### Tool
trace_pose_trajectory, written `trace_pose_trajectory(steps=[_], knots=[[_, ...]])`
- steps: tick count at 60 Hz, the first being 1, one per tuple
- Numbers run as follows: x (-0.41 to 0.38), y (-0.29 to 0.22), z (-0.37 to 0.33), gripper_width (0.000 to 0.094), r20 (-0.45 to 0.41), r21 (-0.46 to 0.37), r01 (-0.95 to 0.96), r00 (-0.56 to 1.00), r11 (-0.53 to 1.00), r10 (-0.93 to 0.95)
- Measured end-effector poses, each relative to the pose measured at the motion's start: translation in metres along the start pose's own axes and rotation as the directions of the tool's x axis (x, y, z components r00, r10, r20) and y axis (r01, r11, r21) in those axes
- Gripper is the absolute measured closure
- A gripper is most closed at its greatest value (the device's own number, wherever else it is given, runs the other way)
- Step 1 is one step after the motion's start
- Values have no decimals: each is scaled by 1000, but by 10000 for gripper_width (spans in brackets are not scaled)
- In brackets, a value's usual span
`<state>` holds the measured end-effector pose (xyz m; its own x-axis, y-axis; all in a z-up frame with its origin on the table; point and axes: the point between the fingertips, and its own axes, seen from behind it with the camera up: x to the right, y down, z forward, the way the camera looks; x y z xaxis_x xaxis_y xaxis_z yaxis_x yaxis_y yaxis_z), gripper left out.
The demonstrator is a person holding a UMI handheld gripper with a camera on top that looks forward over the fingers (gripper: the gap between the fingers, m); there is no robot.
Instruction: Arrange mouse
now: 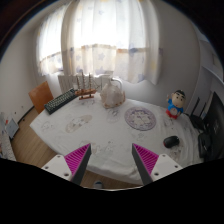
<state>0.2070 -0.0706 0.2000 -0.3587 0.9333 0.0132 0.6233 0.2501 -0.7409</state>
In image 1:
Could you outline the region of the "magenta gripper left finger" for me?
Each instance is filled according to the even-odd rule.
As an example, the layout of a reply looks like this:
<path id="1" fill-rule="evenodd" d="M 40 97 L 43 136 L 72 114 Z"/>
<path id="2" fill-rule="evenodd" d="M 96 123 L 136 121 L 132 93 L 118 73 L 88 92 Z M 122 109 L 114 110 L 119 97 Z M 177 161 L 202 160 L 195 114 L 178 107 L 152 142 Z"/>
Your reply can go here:
<path id="1" fill-rule="evenodd" d="M 42 169 L 76 185 L 80 185 L 90 156 L 91 145 L 87 144 L 66 156 L 57 154 Z"/>

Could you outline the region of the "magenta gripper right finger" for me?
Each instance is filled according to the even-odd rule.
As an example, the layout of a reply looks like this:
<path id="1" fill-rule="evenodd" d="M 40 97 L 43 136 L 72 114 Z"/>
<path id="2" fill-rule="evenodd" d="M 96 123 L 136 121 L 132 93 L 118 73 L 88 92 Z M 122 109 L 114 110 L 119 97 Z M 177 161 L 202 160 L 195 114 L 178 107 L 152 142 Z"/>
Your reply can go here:
<path id="1" fill-rule="evenodd" d="M 157 155 L 149 149 L 137 144 L 132 144 L 132 156 L 143 185 L 148 185 L 182 169 L 182 167 L 167 154 Z"/>

